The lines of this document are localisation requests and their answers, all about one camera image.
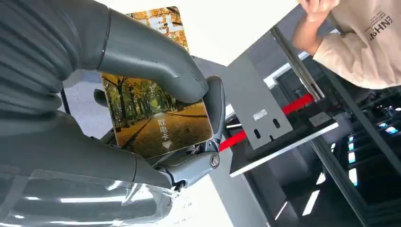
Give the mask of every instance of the plastic cover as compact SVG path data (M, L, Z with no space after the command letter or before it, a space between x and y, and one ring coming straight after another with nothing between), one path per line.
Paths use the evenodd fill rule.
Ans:
M150 226L179 193L147 184L0 166L0 226Z

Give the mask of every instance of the sleeve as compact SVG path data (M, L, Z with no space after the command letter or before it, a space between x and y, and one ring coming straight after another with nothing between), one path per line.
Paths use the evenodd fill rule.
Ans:
M324 37L314 60L349 82L364 88L383 89L397 85L388 58L380 48L372 49L355 33Z

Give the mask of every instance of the gray robotic hand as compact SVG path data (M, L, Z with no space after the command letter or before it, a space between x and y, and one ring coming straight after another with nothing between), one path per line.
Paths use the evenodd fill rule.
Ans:
M115 190L105 197L109 190L100 186L112 180L179 189L218 165L221 80L207 82L172 40L92 0L0 1L0 25L0 223L85 226L94 223L89 215L105 225L125 217L161 218L170 211L168 197L120 211L113 201L96 203L120 198ZM214 138L151 166L136 154L87 137L73 117L57 111L62 81L78 68L151 79L187 103L203 97ZM16 213L26 218L12 219Z

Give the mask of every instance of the white arrow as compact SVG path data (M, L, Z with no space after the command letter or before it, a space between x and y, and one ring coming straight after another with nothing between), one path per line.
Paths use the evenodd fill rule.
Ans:
M163 144L163 147L168 149L170 147L170 145L172 144L172 142L171 141L167 141L167 142L163 142L162 144Z

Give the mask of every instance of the card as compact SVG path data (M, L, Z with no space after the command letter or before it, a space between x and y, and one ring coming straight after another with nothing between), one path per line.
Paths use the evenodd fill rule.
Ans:
M188 51L177 7L127 14ZM180 102L155 82L102 73L117 144L144 158L174 152L213 136L203 100Z

